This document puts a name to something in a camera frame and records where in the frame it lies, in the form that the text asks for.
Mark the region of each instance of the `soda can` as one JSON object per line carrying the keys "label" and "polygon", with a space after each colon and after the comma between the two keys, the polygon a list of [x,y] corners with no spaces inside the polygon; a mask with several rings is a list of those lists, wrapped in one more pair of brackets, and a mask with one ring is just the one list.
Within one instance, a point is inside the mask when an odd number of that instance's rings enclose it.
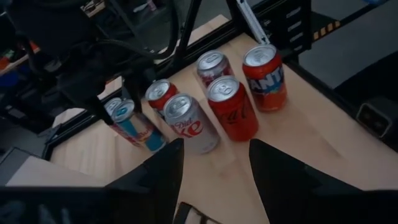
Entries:
{"label": "soda can", "polygon": [[128,135],[132,136],[141,147],[150,152],[157,152],[166,144],[165,136],[142,113],[134,111],[132,100],[123,101],[113,112],[112,119]]}
{"label": "soda can", "polygon": [[210,108],[228,137],[248,141],[259,129],[259,122],[243,84],[235,77],[219,77],[207,88]]}
{"label": "soda can", "polygon": [[[108,114],[112,117],[113,112],[115,111],[115,109],[122,103],[122,99],[116,97],[113,99],[110,99],[108,102],[106,102],[105,104],[105,110],[106,112],[108,112]],[[120,136],[122,136],[124,139],[126,139],[127,141],[129,141],[131,144],[133,144],[134,146],[140,147],[141,145],[137,142],[137,140],[128,135],[128,133],[124,132],[118,124],[113,123],[112,125],[109,125],[109,127],[111,129],[113,129],[113,131],[116,131],[116,133],[118,133]]]}
{"label": "soda can", "polygon": [[199,57],[197,74],[206,88],[218,77],[234,75],[228,58],[218,50],[211,50]]}
{"label": "soda can", "polygon": [[243,72],[259,111],[276,111],[287,101],[282,59],[277,49],[258,45],[243,58]]}
{"label": "soda can", "polygon": [[157,80],[147,89],[145,98],[150,107],[164,120],[163,108],[170,97],[178,93],[177,87],[167,79]]}
{"label": "soda can", "polygon": [[193,97],[177,94],[166,102],[164,111],[166,123],[184,138],[187,150],[203,154],[213,150],[220,141],[216,128]]}

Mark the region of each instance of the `wooden surface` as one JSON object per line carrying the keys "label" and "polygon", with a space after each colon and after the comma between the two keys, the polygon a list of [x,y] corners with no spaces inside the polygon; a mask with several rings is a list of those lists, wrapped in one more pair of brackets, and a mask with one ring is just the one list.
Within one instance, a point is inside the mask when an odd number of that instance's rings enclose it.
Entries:
{"label": "wooden surface", "polygon": [[[95,14],[99,13],[101,10],[103,10],[105,8],[105,3],[101,3],[99,5],[96,6],[96,8],[87,13],[88,17],[93,17]],[[35,53],[39,52],[40,49],[37,48],[34,50]],[[6,74],[7,72],[10,72],[11,70],[13,70],[14,68],[18,67],[18,65],[24,63],[27,59],[28,59],[28,55],[24,55],[23,57],[21,57],[20,59],[16,60],[15,62],[10,63],[9,65],[7,65],[7,67],[3,70],[0,70],[0,76]]]}
{"label": "wooden surface", "polygon": [[[219,26],[223,25],[227,21],[228,20],[225,19],[225,17],[217,16],[214,19],[212,19],[211,21],[209,21],[208,23],[196,28],[195,30],[192,31],[191,37],[190,37],[190,40],[189,40],[188,44],[191,44],[191,43],[197,41],[198,39],[200,39],[204,35],[210,33],[212,30],[214,30],[214,29],[218,28]],[[115,91],[118,88],[120,88],[121,85],[122,85],[121,82],[122,82],[121,78],[118,78],[118,79],[112,81],[111,83],[107,84],[106,85],[106,89],[100,95],[101,96],[100,98],[104,98],[105,96],[108,96],[113,91]],[[54,123],[52,125],[53,128],[56,127],[59,124],[67,122],[69,119],[71,119],[74,116],[78,115],[82,111],[84,111],[84,110],[80,109],[80,108],[74,108],[74,109],[69,109],[69,110],[64,111],[63,113],[59,114],[55,118]]]}
{"label": "wooden surface", "polygon": [[[219,48],[246,89],[242,58],[255,45],[250,37],[240,35]],[[398,154],[369,135],[289,67],[284,66],[284,71],[289,100],[279,112],[256,111],[261,127],[255,138],[361,189],[398,189]],[[221,144],[206,155],[190,154],[186,149],[179,200],[221,223],[267,223],[251,174],[249,142],[231,142],[226,137],[197,82],[194,64],[170,81],[180,92],[200,102],[222,138]],[[176,138],[146,102],[143,108],[170,139]],[[109,183],[149,156],[149,152],[130,145],[99,121],[55,148],[51,161]]]}
{"label": "wooden surface", "polygon": [[27,158],[8,181],[7,186],[48,186],[48,187],[101,187],[103,181],[94,177],[57,166],[33,156]]}

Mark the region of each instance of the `blue and silver can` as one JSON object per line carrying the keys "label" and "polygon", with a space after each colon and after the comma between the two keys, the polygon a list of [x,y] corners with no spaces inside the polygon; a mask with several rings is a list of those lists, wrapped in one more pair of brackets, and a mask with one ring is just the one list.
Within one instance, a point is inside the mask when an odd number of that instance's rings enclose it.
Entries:
{"label": "blue and silver can", "polygon": [[132,100],[123,101],[113,112],[112,119],[118,126],[134,137],[137,142],[150,152],[157,152],[166,144],[166,137],[142,113],[134,111]]}

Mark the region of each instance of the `can lid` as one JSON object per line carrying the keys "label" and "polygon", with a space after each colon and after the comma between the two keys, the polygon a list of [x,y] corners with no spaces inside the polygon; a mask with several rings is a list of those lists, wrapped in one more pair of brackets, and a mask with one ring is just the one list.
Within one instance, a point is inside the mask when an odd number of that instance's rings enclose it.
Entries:
{"label": "can lid", "polygon": [[105,103],[105,106],[104,106],[106,109],[106,112],[108,112],[109,115],[112,115],[113,111],[121,103],[122,103],[122,99],[120,99],[119,97],[110,99],[108,102]]}
{"label": "can lid", "polygon": [[197,67],[199,70],[208,70],[216,67],[223,60],[223,53],[218,50],[211,50],[204,53],[199,57],[197,61]]}
{"label": "can lid", "polygon": [[214,102],[221,102],[233,97],[239,89],[239,81],[230,75],[219,77],[207,88],[207,97]]}
{"label": "can lid", "polygon": [[167,79],[157,80],[145,92],[147,100],[158,100],[167,93],[170,88],[170,82]]}
{"label": "can lid", "polygon": [[134,113],[135,104],[132,100],[123,101],[116,109],[113,111],[112,119],[114,122],[122,122],[130,118]]}
{"label": "can lid", "polygon": [[185,93],[179,93],[167,100],[164,105],[166,118],[179,118],[191,108],[192,97]]}
{"label": "can lid", "polygon": [[249,50],[243,58],[243,64],[251,67],[269,63],[276,55],[276,48],[271,45],[258,45]]}

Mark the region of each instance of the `yellow and black warning tape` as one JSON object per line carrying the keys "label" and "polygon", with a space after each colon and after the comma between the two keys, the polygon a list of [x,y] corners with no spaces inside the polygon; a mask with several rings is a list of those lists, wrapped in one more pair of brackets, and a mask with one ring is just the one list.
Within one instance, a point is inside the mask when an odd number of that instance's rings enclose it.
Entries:
{"label": "yellow and black warning tape", "polygon": [[325,27],[321,28],[319,31],[316,31],[313,33],[313,41],[316,41],[316,40],[324,37],[331,31],[333,31],[339,27],[340,27],[340,21],[335,21],[335,22],[329,23],[327,26],[325,26]]}

